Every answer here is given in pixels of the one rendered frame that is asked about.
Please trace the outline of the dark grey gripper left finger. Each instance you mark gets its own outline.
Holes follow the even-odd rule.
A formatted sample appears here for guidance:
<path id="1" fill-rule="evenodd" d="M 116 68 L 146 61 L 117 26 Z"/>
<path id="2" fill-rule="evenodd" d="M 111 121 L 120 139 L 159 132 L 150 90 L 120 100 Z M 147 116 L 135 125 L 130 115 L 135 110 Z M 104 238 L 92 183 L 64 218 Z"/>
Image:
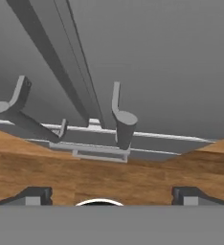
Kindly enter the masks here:
<path id="1" fill-rule="evenodd" d="M 15 196 L 0 200 L 0 206 L 52 206 L 52 195 L 51 187 L 27 187 Z"/>

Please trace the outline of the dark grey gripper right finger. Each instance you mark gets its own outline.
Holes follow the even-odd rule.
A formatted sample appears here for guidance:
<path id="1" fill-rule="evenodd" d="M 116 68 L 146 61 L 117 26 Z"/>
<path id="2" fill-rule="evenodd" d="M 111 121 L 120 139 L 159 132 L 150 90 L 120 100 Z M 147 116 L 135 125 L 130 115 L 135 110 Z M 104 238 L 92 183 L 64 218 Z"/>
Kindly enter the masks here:
<path id="1" fill-rule="evenodd" d="M 173 187 L 172 205 L 178 206 L 214 206 L 224 205 L 224 200 L 209 196 L 197 187 Z"/>

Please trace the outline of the grey fridge drawer front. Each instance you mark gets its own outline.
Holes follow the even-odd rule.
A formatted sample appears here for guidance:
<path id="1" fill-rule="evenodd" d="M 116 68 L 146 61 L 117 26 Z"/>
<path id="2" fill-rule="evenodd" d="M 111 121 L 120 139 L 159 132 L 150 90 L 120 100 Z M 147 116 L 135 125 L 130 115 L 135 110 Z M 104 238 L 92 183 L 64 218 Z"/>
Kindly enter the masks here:
<path id="1" fill-rule="evenodd" d="M 0 130 L 33 144 L 50 148 L 47 140 L 17 127 L 12 122 L 0 120 Z M 106 145 L 116 145 L 115 137 L 112 135 L 99 136 L 98 142 Z M 215 143 L 215 140 L 198 137 L 135 132 L 130 144 L 128 158 L 165 161 L 213 143 Z"/>

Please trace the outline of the white round rim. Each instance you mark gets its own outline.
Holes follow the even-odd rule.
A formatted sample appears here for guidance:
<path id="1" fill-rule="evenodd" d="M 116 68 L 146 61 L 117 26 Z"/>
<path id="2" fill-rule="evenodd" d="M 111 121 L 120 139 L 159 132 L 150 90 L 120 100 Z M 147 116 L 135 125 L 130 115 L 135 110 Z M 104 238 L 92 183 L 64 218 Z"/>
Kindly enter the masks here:
<path id="1" fill-rule="evenodd" d="M 107 198 L 93 198 L 81 201 L 76 206 L 123 206 L 123 204 Z"/>

